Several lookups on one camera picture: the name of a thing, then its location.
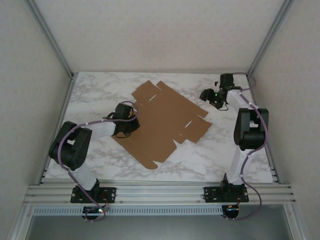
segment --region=white marble table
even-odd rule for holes
[[[158,168],[149,170],[135,160],[111,137],[91,141],[86,162],[95,176],[102,180],[220,182],[231,165],[236,145],[233,132],[237,114],[218,111],[199,99],[202,90],[214,88],[219,74],[186,73],[131,73],[80,72],[75,82],[64,121],[77,124],[99,120],[113,112],[121,101],[135,99],[131,93],[142,83],[163,81],[169,87],[199,105],[209,114],[205,120],[212,123],[197,144],[186,140]],[[247,87],[245,76],[235,76],[234,83]],[[67,173],[51,160],[46,178],[69,178]],[[251,183],[272,183],[272,175],[264,149],[252,160],[249,174]]]

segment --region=cardboard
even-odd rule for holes
[[[113,137],[147,169],[156,169],[186,139],[197,143],[212,125],[208,112],[180,95],[162,81],[147,81],[132,93],[138,106],[140,128],[128,138]]]

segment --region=vent grille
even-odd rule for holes
[[[212,206],[111,206],[109,216],[222,215],[220,205]],[[83,216],[82,206],[37,206],[34,216]],[[89,213],[88,216],[100,214]]]

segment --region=cardboard flap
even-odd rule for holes
[[[113,137],[145,168],[156,169],[186,139],[196,143],[212,125],[200,116],[204,111],[160,81],[147,81],[132,93],[136,99],[140,128],[128,138]]]

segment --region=white wall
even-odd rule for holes
[[[22,0],[0,1],[0,239],[45,160],[68,77]]]
[[[274,158],[320,239],[320,1],[296,0],[257,72]]]
[[[74,72],[247,71],[283,0],[36,0]]]

